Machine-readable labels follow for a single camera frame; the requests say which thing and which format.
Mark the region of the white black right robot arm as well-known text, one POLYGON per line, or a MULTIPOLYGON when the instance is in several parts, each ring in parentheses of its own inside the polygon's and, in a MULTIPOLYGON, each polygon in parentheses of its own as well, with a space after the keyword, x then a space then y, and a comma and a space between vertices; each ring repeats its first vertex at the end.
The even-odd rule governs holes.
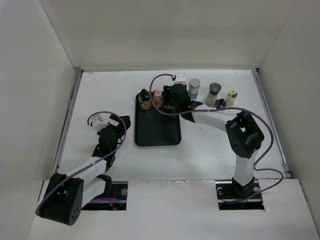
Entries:
POLYGON ((236 155, 232 192, 238 198, 245 197, 252 187, 254 162, 265 139, 250 112, 227 112, 230 108, 210 108, 191 100, 185 85, 163 87, 163 103, 174 107, 175 113, 187 121, 204 124, 227 134, 231 149, 236 155))

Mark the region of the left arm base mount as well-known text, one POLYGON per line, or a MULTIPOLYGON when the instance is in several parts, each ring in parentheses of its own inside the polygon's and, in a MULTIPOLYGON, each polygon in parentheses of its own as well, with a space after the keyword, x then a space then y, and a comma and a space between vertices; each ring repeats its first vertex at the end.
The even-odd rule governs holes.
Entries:
POLYGON ((125 211, 127 209, 128 182, 113 181, 103 193, 82 207, 82 211, 125 211))

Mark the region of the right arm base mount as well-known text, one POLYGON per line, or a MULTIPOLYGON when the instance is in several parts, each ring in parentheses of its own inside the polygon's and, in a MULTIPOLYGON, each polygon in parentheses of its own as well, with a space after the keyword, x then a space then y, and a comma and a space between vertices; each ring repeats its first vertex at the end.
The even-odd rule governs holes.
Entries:
POLYGON ((221 211, 235 211, 235 210, 261 210, 265 209, 262 195, 255 195, 249 199, 251 195, 258 193, 260 184, 255 180, 244 192, 236 189, 236 186, 231 180, 216 181, 216 195, 218 208, 221 211))

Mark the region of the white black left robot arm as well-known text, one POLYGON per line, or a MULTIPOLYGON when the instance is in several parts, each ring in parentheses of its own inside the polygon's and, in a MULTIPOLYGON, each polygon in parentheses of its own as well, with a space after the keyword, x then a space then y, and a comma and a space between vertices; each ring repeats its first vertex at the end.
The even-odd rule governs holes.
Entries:
POLYGON ((124 143, 131 126, 128 115, 109 112, 117 125, 104 122, 101 112, 93 113, 87 120, 98 135, 98 143, 88 161, 68 173, 55 173, 49 179, 42 201, 35 214, 43 219, 72 226, 82 209, 93 209, 100 204, 112 209, 124 205, 127 196, 113 183, 106 172, 112 167, 116 152, 124 143))

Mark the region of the small black round cap bottle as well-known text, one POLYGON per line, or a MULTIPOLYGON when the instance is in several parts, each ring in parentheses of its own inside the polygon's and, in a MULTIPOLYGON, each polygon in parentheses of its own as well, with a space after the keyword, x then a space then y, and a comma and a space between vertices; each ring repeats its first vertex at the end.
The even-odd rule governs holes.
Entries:
POLYGON ((224 109, 227 107, 227 103, 226 101, 223 99, 223 98, 220 98, 220 99, 217 99, 215 102, 214 102, 214 107, 216 109, 224 109))

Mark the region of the white lid red label jar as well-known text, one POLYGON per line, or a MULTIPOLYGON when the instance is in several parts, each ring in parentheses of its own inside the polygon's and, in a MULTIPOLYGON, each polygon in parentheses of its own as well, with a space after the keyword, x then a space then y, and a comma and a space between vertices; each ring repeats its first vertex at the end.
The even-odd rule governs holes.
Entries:
POLYGON ((175 108, 174 106, 171 106, 171 105, 164 105, 163 107, 164 107, 166 110, 172 110, 172 109, 175 108))

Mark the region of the blue label white bead bottle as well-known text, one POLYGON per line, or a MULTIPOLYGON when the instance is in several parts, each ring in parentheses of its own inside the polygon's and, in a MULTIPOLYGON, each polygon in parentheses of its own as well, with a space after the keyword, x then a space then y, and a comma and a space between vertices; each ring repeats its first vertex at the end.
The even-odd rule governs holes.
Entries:
POLYGON ((191 100, 196 100, 198 97, 201 81, 197 78, 192 78, 188 82, 188 95, 191 100))

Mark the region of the black pump cap spice bottle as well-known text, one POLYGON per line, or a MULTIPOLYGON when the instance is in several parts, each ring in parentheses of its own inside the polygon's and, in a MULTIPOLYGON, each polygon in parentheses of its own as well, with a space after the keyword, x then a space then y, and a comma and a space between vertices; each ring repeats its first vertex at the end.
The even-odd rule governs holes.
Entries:
POLYGON ((142 110, 149 110, 152 106, 150 93, 146 89, 142 89, 138 94, 139 105, 142 110))

